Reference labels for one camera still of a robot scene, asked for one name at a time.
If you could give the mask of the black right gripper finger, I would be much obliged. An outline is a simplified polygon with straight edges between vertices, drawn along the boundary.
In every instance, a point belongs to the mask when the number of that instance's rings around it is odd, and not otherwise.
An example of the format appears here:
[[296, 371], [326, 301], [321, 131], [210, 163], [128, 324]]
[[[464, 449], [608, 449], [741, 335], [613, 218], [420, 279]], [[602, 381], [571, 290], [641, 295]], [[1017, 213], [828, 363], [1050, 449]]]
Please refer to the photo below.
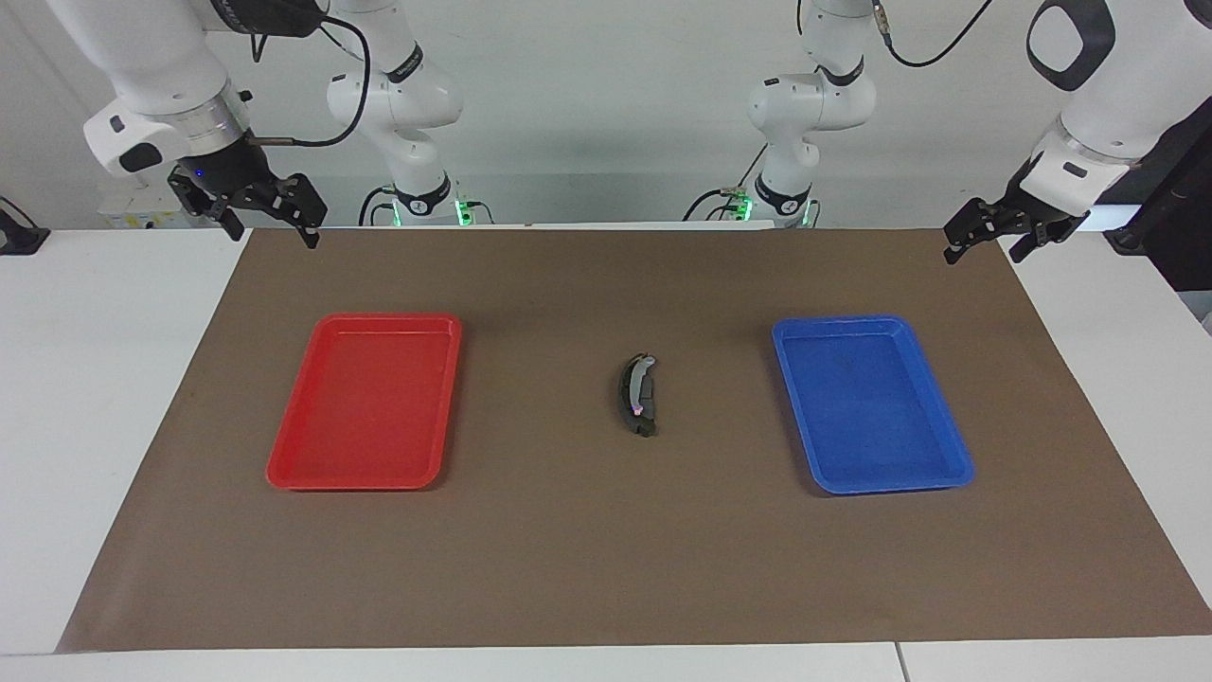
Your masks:
[[194, 204], [204, 219], [215, 222], [231, 241], [241, 241], [242, 220], [239, 219], [238, 213], [225, 202], [224, 197], [208, 197], [205, 191], [199, 191]]
[[274, 182], [276, 219], [295, 228], [308, 250], [316, 250], [328, 206], [307, 174], [295, 173]]

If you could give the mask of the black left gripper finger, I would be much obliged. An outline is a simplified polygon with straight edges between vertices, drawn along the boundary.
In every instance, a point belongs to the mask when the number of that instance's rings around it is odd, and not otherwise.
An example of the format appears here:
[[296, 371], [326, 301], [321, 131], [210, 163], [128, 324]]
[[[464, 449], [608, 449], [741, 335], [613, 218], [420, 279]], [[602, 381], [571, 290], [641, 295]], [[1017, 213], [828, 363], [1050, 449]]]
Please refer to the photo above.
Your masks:
[[948, 267], [954, 267], [974, 245], [995, 241], [1000, 236], [997, 206], [972, 197], [953, 214], [943, 230], [948, 241], [943, 258]]
[[1010, 247], [1010, 259], [1018, 264], [1036, 250], [1042, 250], [1044, 246], [1065, 242], [1074, 233], [1077, 233], [1080, 224], [1082, 224], [1081, 216], [1065, 217], [1063, 220], [1048, 222], [1048, 224], [1036, 224]]

